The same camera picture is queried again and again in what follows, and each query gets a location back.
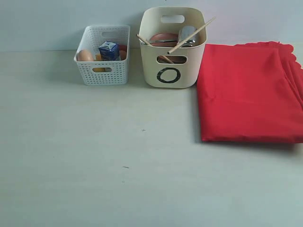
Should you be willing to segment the brown wooden spoon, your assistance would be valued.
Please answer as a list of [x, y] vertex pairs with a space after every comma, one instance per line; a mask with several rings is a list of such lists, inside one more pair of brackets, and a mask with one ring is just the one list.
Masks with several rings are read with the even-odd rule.
[[158, 56], [157, 60], [161, 60], [161, 61], [169, 63], [169, 64], [174, 64], [173, 61], [171, 61], [168, 57], [163, 56], [163, 55]]

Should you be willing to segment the red cloth table mat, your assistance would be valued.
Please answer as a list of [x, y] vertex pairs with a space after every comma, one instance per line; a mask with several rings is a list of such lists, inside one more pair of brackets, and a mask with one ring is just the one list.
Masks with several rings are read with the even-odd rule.
[[303, 70], [279, 42], [207, 44], [197, 79], [203, 141], [302, 143]]

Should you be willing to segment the cream plastic bin black circle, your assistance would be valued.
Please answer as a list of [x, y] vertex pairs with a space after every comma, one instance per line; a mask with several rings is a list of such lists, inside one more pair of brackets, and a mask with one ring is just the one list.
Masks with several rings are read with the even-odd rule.
[[[184, 26], [194, 26], [196, 29], [205, 24], [202, 12], [189, 7], [154, 7], [143, 14], [139, 35], [146, 39], [159, 33], [178, 34]], [[200, 64], [207, 41], [206, 30], [199, 32], [198, 45], [180, 47], [171, 54], [168, 47], [148, 46], [140, 43], [143, 73], [145, 81], [153, 87], [187, 88], [192, 86], [198, 77]], [[157, 57], [184, 56], [184, 64], [159, 63]]]

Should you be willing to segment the white perforated plastic basket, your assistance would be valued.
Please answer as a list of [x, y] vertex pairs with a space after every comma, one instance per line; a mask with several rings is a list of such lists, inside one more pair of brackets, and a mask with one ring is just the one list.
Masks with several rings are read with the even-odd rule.
[[[126, 59], [124, 61], [95, 61], [95, 55], [100, 53], [98, 47], [105, 41], [127, 45]], [[128, 81], [129, 45], [129, 25], [91, 25], [86, 27], [74, 56], [84, 84], [88, 86], [126, 84]], [[94, 61], [77, 61], [77, 54], [83, 49], [92, 53]], [[94, 72], [93, 68], [97, 67], [104, 68], [105, 72]]]

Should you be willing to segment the orange fried chicken nugget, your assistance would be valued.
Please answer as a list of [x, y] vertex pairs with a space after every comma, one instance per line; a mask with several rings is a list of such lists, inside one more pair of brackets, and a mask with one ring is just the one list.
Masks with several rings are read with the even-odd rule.
[[120, 50], [120, 51], [119, 51], [119, 54], [120, 54], [120, 59], [121, 59], [122, 61], [124, 61], [124, 60], [126, 59], [126, 57], [127, 57], [127, 52], [126, 52], [126, 51], [123, 51], [123, 50]]

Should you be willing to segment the table knife steel blade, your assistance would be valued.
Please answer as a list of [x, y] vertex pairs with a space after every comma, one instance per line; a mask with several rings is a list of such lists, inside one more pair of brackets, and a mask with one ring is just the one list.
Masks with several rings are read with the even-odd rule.
[[176, 39], [150, 40], [149, 43], [152, 46], [174, 47], [177, 44], [177, 40]]

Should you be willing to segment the red sausage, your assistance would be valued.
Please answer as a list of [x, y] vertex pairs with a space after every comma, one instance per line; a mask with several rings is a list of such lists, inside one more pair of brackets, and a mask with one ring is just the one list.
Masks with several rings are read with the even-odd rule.
[[127, 45], [119, 44], [119, 50], [127, 52]]

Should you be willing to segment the yellow cheese wedge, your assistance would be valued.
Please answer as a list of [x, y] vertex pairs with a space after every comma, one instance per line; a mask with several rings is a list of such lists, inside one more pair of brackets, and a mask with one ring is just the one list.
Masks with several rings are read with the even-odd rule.
[[[102, 56], [100, 53], [96, 54], [95, 57], [96, 57], [95, 61], [102, 61]], [[93, 71], [94, 72], [105, 72], [105, 69], [101, 68], [101, 67], [97, 67], [97, 68], [93, 68]]]

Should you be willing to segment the wooden chopstick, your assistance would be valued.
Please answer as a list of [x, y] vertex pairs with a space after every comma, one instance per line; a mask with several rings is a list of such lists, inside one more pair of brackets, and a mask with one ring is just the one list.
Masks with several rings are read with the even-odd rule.
[[195, 32], [193, 32], [191, 35], [187, 36], [185, 39], [183, 39], [181, 42], [178, 42], [178, 44], [173, 47], [172, 49], [170, 49], [167, 54], [171, 54], [174, 51], [176, 51], [178, 48], [182, 47], [189, 39], [191, 39], [192, 37], [194, 37], [195, 35], [197, 35], [201, 30], [203, 30], [204, 28], [206, 28], [210, 23], [212, 23], [214, 20], [216, 19], [216, 17], [213, 17], [212, 19], [210, 19], [209, 21], [207, 21], [203, 26], [201, 26], [200, 28], [198, 28]]
[[136, 34], [136, 37], [142, 41], [144, 44], [148, 45], [148, 46], [152, 46], [146, 39], [144, 39], [143, 37], [141, 37], [139, 34]]

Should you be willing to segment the blue white milk carton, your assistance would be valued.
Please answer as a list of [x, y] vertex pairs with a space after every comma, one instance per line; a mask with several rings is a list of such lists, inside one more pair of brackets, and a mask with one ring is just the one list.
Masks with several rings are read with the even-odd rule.
[[104, 61], [120, 60], [119, 45], [117, 43], [105, 41], [98, 47], [98, 50]]

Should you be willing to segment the stainless steel cup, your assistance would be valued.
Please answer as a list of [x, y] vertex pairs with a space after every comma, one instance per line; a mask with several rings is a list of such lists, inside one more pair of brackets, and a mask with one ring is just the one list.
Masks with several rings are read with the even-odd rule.
[[[184, 41], [188, 36], [192, 35], [196, 31], [194, 26], [184, 26], [180, 29], [178, 34], [178, 44]], [[188, 39], [181, 47], [194, 47], [198, 44], [199, 37], [194, 35]]]

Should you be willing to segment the brown clay plate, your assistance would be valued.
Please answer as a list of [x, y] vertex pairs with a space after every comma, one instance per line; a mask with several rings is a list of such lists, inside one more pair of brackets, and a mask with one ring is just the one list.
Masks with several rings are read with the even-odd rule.
[[[153, 35], [150, 40], [166, 40], [166, 39], [176, 39], [178, 40], [178, 34], [174, 33], [159, 33]], [[184, 64], [187, 61], [187, 58], [184, 56], [171, 56], [168, 55], [168, 57], [171, 61], [174, 62], [174, 64]], [[159, 63], [166, 63], [161, 60], [157, 60]]]

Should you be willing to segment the brown egg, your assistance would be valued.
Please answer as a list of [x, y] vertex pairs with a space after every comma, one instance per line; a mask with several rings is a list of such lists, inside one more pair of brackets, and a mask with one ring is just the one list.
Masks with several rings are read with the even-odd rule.
[[77, 61], [94, 61], [94, 57], [89, 50], [83, 49], [78, 52]]

